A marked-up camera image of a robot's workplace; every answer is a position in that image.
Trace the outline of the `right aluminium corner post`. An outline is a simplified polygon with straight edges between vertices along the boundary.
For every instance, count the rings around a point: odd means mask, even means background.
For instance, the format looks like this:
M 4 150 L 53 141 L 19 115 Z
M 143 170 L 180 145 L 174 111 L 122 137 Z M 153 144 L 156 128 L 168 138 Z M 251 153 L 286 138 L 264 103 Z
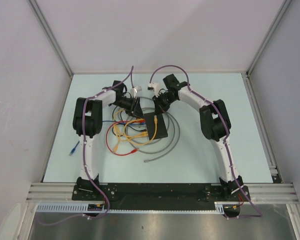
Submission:
M 246 75 L 249 77 L 252 72 L 254 71 L 257 63 L 260 61 L 264 51 L 266 50 L 267 46 L 269 45 L 271 39 L 274 37 L 277 28 L 283 21 L 283 18 L 285 17 L 287 11 L 289 10 L 290 6 L 294 0 L 284 0 L 282 5 L 280 6 L 277 14 L 275 15 L 274 20 L 272 21 L 268 31 L 266 32 L 265 37 L 263 38 L 261 45 L 259 46 L 256 54 L 254 55 L 252 62 L 250 63 L 249 67 L 246 70 Z

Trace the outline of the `black network switch box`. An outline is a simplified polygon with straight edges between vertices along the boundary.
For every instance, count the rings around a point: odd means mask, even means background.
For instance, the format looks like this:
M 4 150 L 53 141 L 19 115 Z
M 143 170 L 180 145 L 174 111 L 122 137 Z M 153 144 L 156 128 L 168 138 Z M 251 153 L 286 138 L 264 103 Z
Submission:
M 149 140 L 157 140 L 168 137 L 167 127 L 162 114 L 154 112 L 144 114 L 144 120 Z

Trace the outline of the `aluminium front frame rail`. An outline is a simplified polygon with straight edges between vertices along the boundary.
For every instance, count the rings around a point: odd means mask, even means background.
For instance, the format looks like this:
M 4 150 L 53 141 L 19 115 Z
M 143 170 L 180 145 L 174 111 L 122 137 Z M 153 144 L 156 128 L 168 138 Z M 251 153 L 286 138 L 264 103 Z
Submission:
M 299 199 L 292 183 L 246 183 L 251 201 L 255 204 L 298 204 Z M 73 183 L 32 183 L 27 202 L 70 201 Z

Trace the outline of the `left aluminium corner post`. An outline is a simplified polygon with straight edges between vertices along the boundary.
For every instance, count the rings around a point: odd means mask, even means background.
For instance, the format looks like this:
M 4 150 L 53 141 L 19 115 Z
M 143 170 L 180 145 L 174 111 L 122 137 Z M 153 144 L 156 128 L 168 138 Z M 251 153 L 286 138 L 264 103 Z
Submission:
M 68 76 L 70 78 L 72 78 L 74 73 L 73 73 L 73 71 L 70 67 L 70 64 L 68 63 L 66 56 L 65 56 L 60 44 L 58 43 L 58 40 L 57 40 L 55 34 L 53 33 L 53 30 L 50 27 L 50 24 L 48 23 L 38 1 L 37 0 L 27 0 L 27 3 L 29 5 L 29 7 L 31 8 L 34 16 L 36 17 L 39 25 L 41 26 L 43 33 L 47 37 L 56 56 L 60 60 L 64 70 L 67 72 Z

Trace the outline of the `right aluminium side rail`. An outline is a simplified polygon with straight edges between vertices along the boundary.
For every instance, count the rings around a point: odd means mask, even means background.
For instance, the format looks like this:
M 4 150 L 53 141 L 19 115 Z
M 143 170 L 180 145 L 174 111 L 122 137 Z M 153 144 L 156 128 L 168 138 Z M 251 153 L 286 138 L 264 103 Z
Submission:
M 248 76 L 247 73 L 242 73 L 241 74 L 243 83 L 246 89 L 246 93 L 250 102 L 250 106 L 253 112 L 253 116 L 257 125 L 258 133 L 260 135 L 262 147 L 267 159 L 267 164 L 269 167 L 269 171 L 271 174 L 271 178 L 274 184 L 281 184 L 282 183 L 282 178 L 280 174 L 280 170 L 277 165 L 277 161 L 273 152 L 273 148 L 270 143 L 270 139 L 268 136 L 268 132 L 266 130 L 265 122 L 262 117 L 260 107 L 255 95 L 255 92 L 253 90 L 253 86 L 251 83 L 251 80 Z

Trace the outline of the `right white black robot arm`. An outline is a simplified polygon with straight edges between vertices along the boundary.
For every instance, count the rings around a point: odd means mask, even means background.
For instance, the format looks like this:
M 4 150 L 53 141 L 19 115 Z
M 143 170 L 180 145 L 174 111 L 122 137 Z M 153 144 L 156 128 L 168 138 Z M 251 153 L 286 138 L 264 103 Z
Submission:
M 223 100 L 211 101 L 190 87 L 188 81 L 179 82 L 174 74 L 163 79 L 166 91 L 156 83 L 150 82 L 147 88 L 154 92 L 152 97 L 155 111 L 159 114 L 166 112 L 175 101 L 182 101 L 199 113 L 200 128 L 203 136 L 214 147 L 219 164 L 220 194 L 232 201 L 238 194 L 246 195 L 243 179 L 233 160 L 230 148 L 231 122 Z

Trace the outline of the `aluminium corner post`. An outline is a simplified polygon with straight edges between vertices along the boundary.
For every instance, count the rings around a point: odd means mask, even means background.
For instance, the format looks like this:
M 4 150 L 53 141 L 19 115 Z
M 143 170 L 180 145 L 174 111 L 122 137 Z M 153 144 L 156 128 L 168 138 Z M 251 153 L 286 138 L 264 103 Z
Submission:
M 266 50 L 267 46 L 269 45 L 271 39 L 274 37 L 277 28 L 283 21 L 283 18 L 285 17 L 287 11 L 289 10 L 290 6 L 294 0 L 284 0 L 282 5 L 280 6 L 277 14 L 275 15 L 274 20 L 272 21 L 268 31 L 266 32 L 265 37 L 263 38 L 261 45 L 259 46 L 256 54 L 254 55 L 252 62 L 250 63 L 249 67 L 246 70 L 246 75 L 249 77 L 252 72 L 254 71 L 257 63 L 260 61 L 264 51 Z
M 39 25 L 41 26 L 43 33 L 47 37 L 56 56 L 60 60 L 64 70 L 67 72 L 68 76 L 70 78 L 72 78 L 74 73 L 73 73 L 73 71 L 70 67 L 70 64 L 68 63 L 66 56 L 65 56 L 60 44 L 58 43 L 58 40 L 57 40 L 55 34 L 53 33 L 53 30 L 50 27 L 50 24 L 48 23 L 38 1 L 37 0 L 27 0 L 27 3 L 29 5 L 29 7 L 31 8 L 34 16 L 36 17 Z

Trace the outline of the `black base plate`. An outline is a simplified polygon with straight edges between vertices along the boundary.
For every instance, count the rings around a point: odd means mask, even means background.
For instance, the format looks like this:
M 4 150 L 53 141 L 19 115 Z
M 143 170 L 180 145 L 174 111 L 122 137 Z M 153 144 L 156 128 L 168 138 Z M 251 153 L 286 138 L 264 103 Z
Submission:
M 212 183 L 91 183 L 78 180 L 72 191 L 73 201 L 89 203 L 90 212 L 102 207 L 112 211 L 215 210 L 223 202 L 226 213 L 235 217 L 250 196 L 247 186 L 229 191 L 225 185 Z

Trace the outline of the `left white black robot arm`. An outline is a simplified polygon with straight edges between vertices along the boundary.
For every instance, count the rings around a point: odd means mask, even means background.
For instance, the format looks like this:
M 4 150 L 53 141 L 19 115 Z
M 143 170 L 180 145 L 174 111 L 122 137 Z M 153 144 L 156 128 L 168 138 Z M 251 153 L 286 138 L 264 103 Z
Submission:
M 126 85 L 118 80 L 111 87 L 105 87 L 94 96 L 76 100 L 72 127 L 79 136 L 79 144 L 82 149 L 82 167 L 80 176 L 76 181 L 77 192 L 90 200 L 100 196 L 99 169 L 97 166 L 97 142 L 98 135 L 103 127 L 103 109 L 110 105 L 122 108 L 132 117 L 142 118 L 143 112 L 140 98 L 137 96 L 125 96 Z

